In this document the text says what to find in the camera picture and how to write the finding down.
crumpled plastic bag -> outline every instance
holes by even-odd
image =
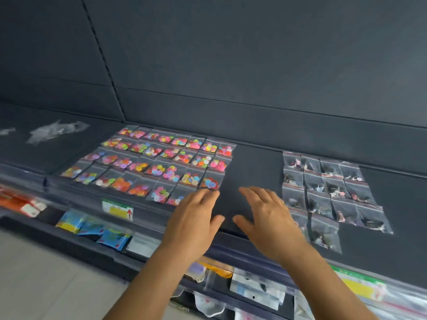
[[[58,137],[63,134],[80,132],[89,127],[89,124],[81,121],[73,123],[60,122],[61,120],[58,120],[52,124],[48,124],[30,131],[31,137],[27,140],[27,144],[38,145],[40,142],[45,142],[46,140]]]
[[[7,136],[9,133],[16,131],[16,128],[2,129],[0,130],[0,136]]]

floor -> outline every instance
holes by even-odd
[[[102,319],[126,283],[0,231],[2,320]],[[168,306],[163,320],[198,320]]]

blue package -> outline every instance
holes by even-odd
[[[82,213],[71,209],[64,213],[61,220],[56,224],[56,227],[77,233],[84,221],[85,217]]]
[[[99,238],[97,242],[121,251],[129,238],[130,235],[126,235],[123,232],[113,229],[105,229],[102,237]]]
[[[100,224],[96,220],[88,219],[83,223],[77,235],[78,236],[84,236],[84,235],[100,236],[104,233],[104,229],[105,229],[105,226],[103,224]]]

price tag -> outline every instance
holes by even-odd
[[[387,285],[380,280],[363,274],[331,266],[340,279],[348,286],[354,294],[365,298],[382,301],[387,293]]]
[[[116,217],[133,221],[133,207],[126,204],[103,199],[103,210]]]

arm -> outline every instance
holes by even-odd
[[[162,243],[104,320],[160,320],[189,266],[209,248],[224,217],[211,220],[220,193],[203,189],[188,195],[170,217]]]
[[[251,205],[254,223],[242,215],[233,221],[261,253],[287,270],[316,320],[377,320],[305,240],[276,193],[257,187],[240,188],[240,192]]]

